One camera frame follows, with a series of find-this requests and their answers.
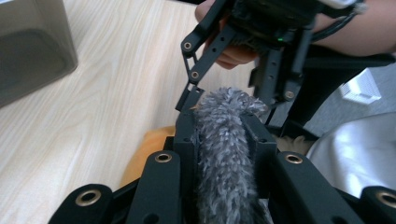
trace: finger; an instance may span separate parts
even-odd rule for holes
[[[212,7],[216,0],[206,0],[195,9],[195,18],[201,21],[207,14],[207,11]]]
[[[221,67],[223,67],[225,69],[228,69],[228,70],[231,70],[231,69],[233,69],[233,68],[235,68],[237,66],[236,64],[225,63],[225,62],[222,62],[222,61],[216,61],[216,63],[218,65],[220,65]]]
[[[250,63],[258,57],[256,52],[243,46],[229,46],[223,51],[222,54],[235,60],[239,64]]]
[[[239,64],[244,63],[244,62],[238,61],[238,60],[228,56],[227,54],[221,54],[217,59],[217,63],[218,62],[229,63],[229,64],[234,64],[234,65],[239,65]]]

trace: orange object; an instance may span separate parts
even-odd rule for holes
[[[168,126],[145,134],[143,142],[132,156],[122,176],[120,186],[123,187],[139,178],[151,153],[163,150],[163,144],[168,136],[175,136],[175,126]]]

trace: gray box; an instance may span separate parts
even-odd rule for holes
[[[0,107],[77,65],[62,0],[0,0]]]

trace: white object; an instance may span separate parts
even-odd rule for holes
[[[356,0],[318,0],[318,1],[335,9],[346,8],[356,2]]]
[[[320,137],[306,157],[333,187],[355,197],[369,186],[396,189],[396,113],[340,125]]]
[[[0,4],[11,2],[11,1],[14,1],[14,0],[0,0]]]
[[[364,105],[369,105],[381,99],[381,94],[368,68],[364,69],[348,83],[342,85],[339,90],[343,95],[343,99]]]

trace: gray floor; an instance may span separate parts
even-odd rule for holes
[[[381,93],[381,99],[369,105],[350,102],[335,91],[317,111],[305,128],[317,136],[335,128],[337,125],[363,117],[396,112],[396,64],[381,68],[370,68],[375,84]],[[271,121],[281,125],[287,116],[290,104],[279,107]]]

